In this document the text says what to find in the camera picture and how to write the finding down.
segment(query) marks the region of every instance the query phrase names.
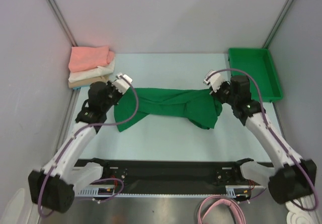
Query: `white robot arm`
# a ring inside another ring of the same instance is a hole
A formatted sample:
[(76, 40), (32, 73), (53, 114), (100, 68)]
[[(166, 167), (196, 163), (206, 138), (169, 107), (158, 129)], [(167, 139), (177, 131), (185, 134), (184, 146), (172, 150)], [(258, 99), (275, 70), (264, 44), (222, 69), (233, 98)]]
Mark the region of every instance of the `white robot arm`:
[(211, 70), (204, 83), (210, 87), (213, 97), (231, 106), (234, 116), (258, 139), (274, 166), (268, 168), (251, 159), (241, 160), (238, 162), (242, 176), (268, 187), (273, 199), (280, 204), (312, 194), (312, 186), (300, 172), (299, 165), (314, 184), (315, 163), (304, 160), (277, 133), (261, 104), (251, 99), (249, 78), (232, 76), (229, 84)]
[(116, 75), (114, 81), (108, 81), (107, 84), (104, 82), (91, 84), (89, 99), (84, 102), (67, 140), (41, 170), (33, 170), (28, 177), (34, 203), (38, 203), (41, 197), (42, 206), (64, 213), (70, 208), (75, 193), (102, 177), (104, 169), (102, 160), (93, 159), (74, 174), (72, 169), (84, 148), (96, 136), (101, 124), (106, 121), (107, 111), (118, 103), (130, 88), (131, 82), (130, 77), (120, 73)]

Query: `green plastic bin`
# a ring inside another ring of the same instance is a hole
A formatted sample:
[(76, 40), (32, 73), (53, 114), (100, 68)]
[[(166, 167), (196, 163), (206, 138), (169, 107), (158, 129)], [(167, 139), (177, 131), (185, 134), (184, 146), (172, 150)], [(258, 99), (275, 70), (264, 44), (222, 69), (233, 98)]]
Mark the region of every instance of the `green plastic bin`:
[[(231, 68), (246, 71), (257, 82), (264, 102), (276, 102), (283, 98), (283, 92), (274, 63), (267, 49), (230, 48), (228, 51)], [(232, 71), (231, 75), (242, 74)], [(251, 81), (252, 98), (258, 100), (258, 93)]]

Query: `cable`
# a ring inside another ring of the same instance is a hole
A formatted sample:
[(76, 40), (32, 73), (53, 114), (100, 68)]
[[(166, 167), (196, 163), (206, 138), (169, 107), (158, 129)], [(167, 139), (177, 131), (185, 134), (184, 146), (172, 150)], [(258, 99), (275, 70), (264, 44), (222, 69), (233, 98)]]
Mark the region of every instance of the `cable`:
[(271, 127), (269, 126), (268, 124), (268, 120), (266, 118), (266, 115), (265, 115), (265, 110), (264, 110), (264, 106), (263, 106), (263, 98), (262, 98), (262, 95), (261, 95), (261, 92), (260, 92), (260, 88), (257, 84), (257, 82), (254, 80), (253, 77), (251, 77), (247, 72), (243, 71), (243, 70), (240, 70), (240, 69), (236, 69), (236, 68), (227, 68), (227, 69), (221, 69), (221, 70), (217, 70), (213, 73), (211, 73), (208, 77), (207, 77), (207, 81), (215, 74), (217, 73), (220, 73), (220, 72), (224, 72), (224, 71), (237, 71), (237, 72), (240, 72), (240, 73), (243, 73), (245, 75), (247, 75), (247, 77), (249, 79), (252, 80), (252, 82), (254, 83), (255, 87), (256, 87), (256, 90), (258, 92), (258, 96), (259, 96), (259, 100), (260, 100), (260, 104), (261, 104), (261, 112), (262, 112), (262, 117), (263, 117), (263, 121), (267, 127), (267, 129), (269, 130), (269, 132), (272, 134), (272, 136), (276, 139), (276, 141), (278, 142), (278, 144), (281, 146), (281, 148), (286, 152), (287, 155), (289, 155), (289, 157), (291, 158), (291, 160), (294, 162), (294, 164), (297, 166), (297, 168), (301, 171), (301, 173), (304, 175), (304, 177), (306, 178), (312, 192), (313, 192), (313, 195), (314, 195), (314, 199), (315, 199), (315, 205), (314, 207), (312, 208), (304, 208), (300, 205), (298, 205), (297, 203), (295, 203), (294, 201), (291, 201), (295, 206), (297, 206), (298, 208), (300, 208), (301, 210), (304, 210), (304, 211), (313, 211), (313, 210), (316, 210), (318, 205), (319, 205), (319, 200), (318, 200), (318, 197), (317, 197), (317, 192), (316, 192), (316, 189), (311, 181), (311, 179), (309, 178), (309, 176), (307, 175), (307, 173), (305, 172), (305, 170), (302, 168), (302, 166), (296, 161), (296, 159), (294, 158), (294, 156), (292, 154), (290, 154), (289, 150), (287, 149), (287, 147), (284, 145), (284, 143), (280, 140), (280, 138), (276, 135), (276, 133), (274, 132), (274, 130), (271, 129)]
[[(79, 135), (79, 133), (80, 132), (82, 132), (84, 129), (86, 129), (86, 128), (88, 128), (88, 127), (94, 127), (94, 126), (117, 126), (117, 125), (120, 125), (120, 124), (123, 124), (123, 123), (126, 123), (126, 122), (128, 122), (128, 121), (130, 121), (134, 116), (135, 116), (135, 114), (137, 113), (137, 110), (138, 110), (138, 108), (139, 108), (139, 98), (138, 98), (138, 96), (137, 96), (137, 93), (136, 93), (136, 90), (135, 90), (135, 88), (132, 86), (132, 84), (126, 79), (126, 78), (124, 78), (123, 76), (121, 76), (121, 79), (123, 79), (128, 85), (129, 85), (129, 87), (131, 88), (131, 90), (133, 91), (133, 93), (134, 93), (134, 96), (135, 96), (135, 100), (136, 100), (136, 106), (135, 106), (135, 110), (134, 110), (134, 112), (133, 112), (133, 114), (132, 114), (132, 116), (130, 116), (128, 119), (125, 119), (125, 120), (123, 120), (123, 121), (121, 121), (121, 122), (115, 122), (115, 123), (92, 123), (92, 124), (88, 124), (88, 125), (86, 125), (86, 126), (84, 126), (84, 127), (81, 127), (75, 134), (74, 134), (74, 136), (72, 136), (69, 140), (68, 140), (68, 142), (67, 142), (67, 144), (65, 145), (65, 147), (63, 148), (63, 150), (60, 152), (60, 154), (58, 155), (58, 157), (57, 157), (57, 159), (55, 160), (55, 162), (54, 162), (54, 164), (55, 165), (57, 165), (58, 164), (58, 162), (59, 162), (59, 160), (61, 159), (61, 157), (63, 156), (63, 154), (65, 153), (65, 151), (68, 149), (68, 147), (69, 147), (69, 145), (72, 143), (72, 141), (77, 137), (77, 135)], [(47, 184), (47, 181), (48, 181), (48, 179), (49, 179), (49, 176), (50, 176), (50, 174), (52, 173), (52, 171), (54, 170), (54, 166), (52, 166), (50, 169), (49, 169), (49, 171), (48, 171), (48, 173), (47, 173), (47, 175), (45, 176), (45, 179), (44, 179), (44, 181), (42, 182), (42, 185), (41, 185), (41, 188), (40, 188), (40, 192), (39, 192), (39, 197), (38, 197), (38, 213), (39, 213), (39, 215), (40, 215), (40, 217), (42, 217), (42, 218), (46, 218), (46, 217), (49, 217), (50, 215), (52, 215), (53, 214), (53, 210), (50, 212), (50, 213), (48, 213), (48, 214), (44, 214), (43, 212), (42, 212), (42, 209), (41, 209), (41, 201), (42, 201), (42, 197), (43, 197), (43, 194), (44, 194), (44, 190), (45, 190), (45, 186), (46, 186), (46, 184)]]
[(255, 182), (252, 181), (252, 180), (248, 180), (248, 182), (249, 182), (249, 185), (250, 185), (250, 190), (254, 190), (255, 189)]
[[(211, 199), (219, 199), (219, 200), (216, 201), (215, 203), (213, 203), (208, 208), (208, 210), (203, 215), (203, 217), (201, 217), (201, 209), (202, 209), (203, 205), (208, 200), (211, 200)], [(197, 216), (198, 224), (202, 224), (202, 220), (212, 210), (212, 208), (214, 208), (214, 207), (216, 207), (216, 206), (218, 206), (220, 204), (225, 204), (230, 208), (230, 210), (232, 211), (232, 213), (233, 213), (233, 215), (234, 215), (234, 217), (235, 217), (235, 219), (236, 219), (238, 224), (246, 224), (246, 219), (245, 219), (244, 213), (243, 213), (242, 209), (240, 208), (240, 206), (234, 200), (226, 199), (226, 198), (222, 197), (221, 195), (212, 195), (212, 196), (209, 196), (208, 198), (203, 200), (203, 202), (200, 204), (199, 211), (198, 211), (198, 216)]]

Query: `metal frame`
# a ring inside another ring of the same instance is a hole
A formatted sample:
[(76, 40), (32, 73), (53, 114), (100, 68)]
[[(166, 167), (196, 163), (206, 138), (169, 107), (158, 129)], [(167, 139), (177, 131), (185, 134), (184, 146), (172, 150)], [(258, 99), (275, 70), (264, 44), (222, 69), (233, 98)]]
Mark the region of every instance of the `metal frame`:
[(64, 19), (57, 3), (55, 0), (46, 0), (52, 9), (52, 12), (54, 13), (56, 19), (58, 20), (59, 24), (61, 25), (65, 35), (68, 37), (70, 43), (72, 46), (77, 46), (77, 43), (73, 37), (73, 34), (71, 33), (71, 30), (69, 29), (66, 20)]
[(278, 18), (277, 18), (277, 20), (276, 20), (271, 32), (269, 33), (267, 39), (265, 40), (263, 48), (267, 49), (270, 46), (270, 44), (272, 43), (272, 41), (273, 41), (278, 29), (280, 28), (282, 22), (284, 21), (286, 15), (287, 15), (287, 12), (292, 7), (294, 1), (295, 0), (286, 0), (280, 15), (278, 16)]

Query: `green cloth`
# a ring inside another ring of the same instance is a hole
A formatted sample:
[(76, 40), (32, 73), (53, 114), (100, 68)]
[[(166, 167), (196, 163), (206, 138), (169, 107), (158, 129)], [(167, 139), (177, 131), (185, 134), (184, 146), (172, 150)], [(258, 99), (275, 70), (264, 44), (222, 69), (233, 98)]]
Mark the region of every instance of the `green cloth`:
[[(139, 109), (128, 122), (118, 125), (120, 132), (128, 129), (149, 114), (186, 117), (203, 129), (215, 127), (222, 105), (209, 95), (209, 90), (171, 90), (158, 88), (136, 88)], [(135, 110), (134, 93), (129, 89), (114, 107), (116, 122), (129, 118)]]

